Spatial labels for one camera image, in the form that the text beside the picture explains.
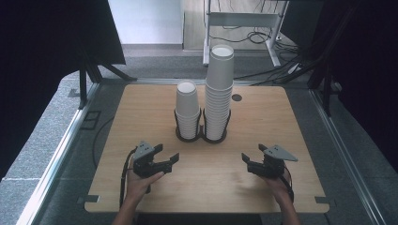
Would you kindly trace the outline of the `white metal desk frame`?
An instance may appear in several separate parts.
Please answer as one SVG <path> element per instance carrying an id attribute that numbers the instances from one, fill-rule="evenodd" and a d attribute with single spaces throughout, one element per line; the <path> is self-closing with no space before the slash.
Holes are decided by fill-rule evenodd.
<path id="1" fill-rule="evenodd" d="M 238 12 L 212 12 L 211 0 L 204 0 L 205 39 L 203 47 L 203 65 L 209 63 L 210 53 L 210 27 L 211 26 L 240 26 L 240 27 L 266 27 L 271 31 L 271 38 L 265 41 L 269 57 L 274 67 L 281 66 L 277 53 L 274 50 L 276 37 L 280 33 L 288 1 L 283 1 L 278 13 L 238 13 Z"/>

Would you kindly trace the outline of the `black wire cup holder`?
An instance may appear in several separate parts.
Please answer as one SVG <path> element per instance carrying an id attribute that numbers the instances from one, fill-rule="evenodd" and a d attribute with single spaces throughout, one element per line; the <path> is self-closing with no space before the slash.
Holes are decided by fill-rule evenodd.
<path id="1" fill-rule="evenodd" d="M 200 123 L 198 121 L 199 118 L 196 121 L 196 129 L 197 129 L 196 135 L 193 138 L 191 138 L 191 139 L 183 138 L 181 136 L 181 134 L 180 134 L 179 122 L 178 122 L 178 119 L 177 119 L 177 112 L 176 111 L 174 111 L 174 115 L 175 115 L 175 120 L 176 120 L 175 133 L 176 133 L 177 138 L 180 141 L 182 141 L 184 143 L 193 143 L 193 142 L 195 142 L 195 141 L 197 141 L 199 139 L 203 139 L 205 142 L 212 143 L 212 144 L 222 143 L 225 140 L 225 138 L 227 136 L 227 127 L 228 127 L 228 124 L 229 124 L 229 121 L 230 121 L 230 117 L 231 117 L 231 115 L 228 115 L 228 117 L 227 117 L 227 121 L 226 121 L 226 124 L 224 126 L 224 129 L 223 129 L 223 132 L 222 132 L 222 136 L 218 140 L 210 140 L 207 137 L 207 128 L 206 128 L 207 122 L 205 122 L 203 125 L 200 125 Z"/>

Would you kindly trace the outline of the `person's left hand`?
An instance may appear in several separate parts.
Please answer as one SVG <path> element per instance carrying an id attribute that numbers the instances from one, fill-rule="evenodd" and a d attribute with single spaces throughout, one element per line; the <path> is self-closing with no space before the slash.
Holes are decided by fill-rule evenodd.
<path id="1" fill-rule="evenodd" d="M 142 178 L 137 175 L 133 169 L 128 169 L 128 184 L 126 201 L 138 204 L 147 192 L 150 185 L 164 176 L 164 172 L 157 172 L 148 178 Z"/>

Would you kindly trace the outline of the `dark floor outlet plate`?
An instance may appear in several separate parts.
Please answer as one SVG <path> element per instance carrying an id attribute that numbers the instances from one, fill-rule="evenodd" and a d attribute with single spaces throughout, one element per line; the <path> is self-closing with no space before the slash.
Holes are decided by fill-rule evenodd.
<path id="1" fill-rule="evenodd" d="M 101 111 L 89 111 L 81 124 L 81 130 L 94 130 L 100 120 Z"/>

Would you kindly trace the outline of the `silver metal floor rail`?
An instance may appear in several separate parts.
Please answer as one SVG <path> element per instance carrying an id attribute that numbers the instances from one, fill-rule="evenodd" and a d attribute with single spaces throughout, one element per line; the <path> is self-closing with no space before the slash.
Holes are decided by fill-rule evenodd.
<path id="1" fill-rule="evenodd" d="M 314 105 L 317 108 L 317 111 L 326 127 L 328 134 L 330 135 L 330 138 L 342 163 L 344 164 L 344 168 L 360 198 L 367 216 L 373 225 L 387 225 L 373 194 L 371 193 L 357 165 L 349 154 L 348 148 L 344 143 L 339 130 L 335 126 L 332 118 L 324 110 L 321 97 L 314 90 L 309 90 L 309 95 L 314 101 Z"/>
<path id="2" fill-rule="evenodd" d="M 5 179 L 28 185 L 22 189 L 23 210 L 15 225 L 33 224 L 100 85 L 91 83 L 88 86 L 87 102 L 81 109 L 80 94 L 62 97 L 67 88 L 66 84 L 60 84 L 17 157 L 18 172 Z"/>

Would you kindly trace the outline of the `black curtain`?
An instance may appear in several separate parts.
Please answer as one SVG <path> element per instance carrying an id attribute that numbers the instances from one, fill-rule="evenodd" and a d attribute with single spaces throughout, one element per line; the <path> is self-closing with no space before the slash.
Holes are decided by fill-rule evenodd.
<path id="1" fill-rule="evenodd" d="M 339 99 L 398 173 L 398 0 L 293 0 L 304 10 L 290 25 L 315 24 L 310 56 L 326 51 L 353 8 L 328 58 Z"/>
<path id="2" fill-rule="evenodd" d="M 125 62 L 108 0 L 0 0 L 0 179 L 83 62 Z"/>

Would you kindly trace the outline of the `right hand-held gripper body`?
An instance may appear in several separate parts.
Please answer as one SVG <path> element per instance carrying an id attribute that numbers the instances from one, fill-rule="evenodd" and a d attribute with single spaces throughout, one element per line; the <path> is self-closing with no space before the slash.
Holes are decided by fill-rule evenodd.
<path id="1" fill-rule="evenodd" d="M 262 162 L 249 161 L 247 170 L 266 178 L 279 178 L 283 175 L 285 161 L 297 161 L 298 159 L 279 145 L 268 147 L 264 153 Z"/>

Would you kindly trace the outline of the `black metal stand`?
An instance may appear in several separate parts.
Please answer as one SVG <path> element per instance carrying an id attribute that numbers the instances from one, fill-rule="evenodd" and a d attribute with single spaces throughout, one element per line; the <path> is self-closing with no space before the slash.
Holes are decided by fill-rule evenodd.
<path id="1" fill-rule="evenodd" d="M 87 84 L 86 77 L 89 77 L 93 83 L 100 83 L 102 81 L 102 75 L 99 70 L 99 66 L 102 66 L 111 72 L 113 72 L 116 76 L 121 78 L 124 81 L 137 81 L 137 78 L 131 77 L 120 69 L 114 67 L 110 63 L 105 62 L 100 59 L 98 56 L 90 55 L 86 52 L 85 49 L 81 49 L 78 52 L 79 58 L 79 86 L 80 86 L 80 105 L 79 109 L 83 109 L 88 102 L 87 95 Z"/>
<path id="2" fill-rule="evenodd" d="M 329 111 L 329 97 L 331 94 L 331 74 L 329 73 L 329 64 L 324 63 L 314 70 L 314 73 L 307 82 L 310 89 L 316 89 L 320 84 L 323 84 L 322 91 L 322 108 L 327 116 L 330 116 Z"/>

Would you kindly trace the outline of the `short stack of white cups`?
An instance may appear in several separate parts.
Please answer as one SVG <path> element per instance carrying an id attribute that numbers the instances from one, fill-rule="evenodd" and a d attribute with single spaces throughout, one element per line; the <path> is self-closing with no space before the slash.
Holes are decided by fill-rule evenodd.
<path id="1" fill-rule="evenodd" d="M 197 136 L 200 112 L 195 83 L 180 82 L 176 88 L 175 113 L 179 135 L 183 139 L 191 140 Z"/>

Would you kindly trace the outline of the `person's right hand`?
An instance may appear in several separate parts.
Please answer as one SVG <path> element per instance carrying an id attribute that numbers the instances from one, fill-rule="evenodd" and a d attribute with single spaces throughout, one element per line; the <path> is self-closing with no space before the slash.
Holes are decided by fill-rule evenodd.
<path id="1" fill-rule="evenodd" d="M 284 169 L 283 176 L 281 178 L 266 178 L 261 177 L 268 185 L 275 201 L 279 205 L 292 203 L 290 192 L 292 188 L 290 186 L 291 175 Z"/>

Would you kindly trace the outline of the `tall stack of white cups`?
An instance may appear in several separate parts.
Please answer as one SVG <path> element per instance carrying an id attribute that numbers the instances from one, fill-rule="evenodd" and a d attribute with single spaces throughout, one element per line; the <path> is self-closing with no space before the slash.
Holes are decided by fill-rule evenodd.
<path id="1" fill-rule="evenodd" d="M 234 84 L 234 50 L 228 45 L 211 49 L 206 77 L 205 135 L 218 142 L 225 132 Z"/>

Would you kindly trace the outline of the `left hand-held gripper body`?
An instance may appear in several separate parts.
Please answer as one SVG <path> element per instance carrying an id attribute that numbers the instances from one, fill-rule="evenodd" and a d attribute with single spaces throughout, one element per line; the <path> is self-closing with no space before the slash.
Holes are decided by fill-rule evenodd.
<path id="1" fill-rule="evenodd" d="M 155 162 L 153 148 L 149 143 L 141 141 L 133 156 L 133 171 L 142 178 L 148 178 L 159 172 L 170 173 L 172 166 Z"/>

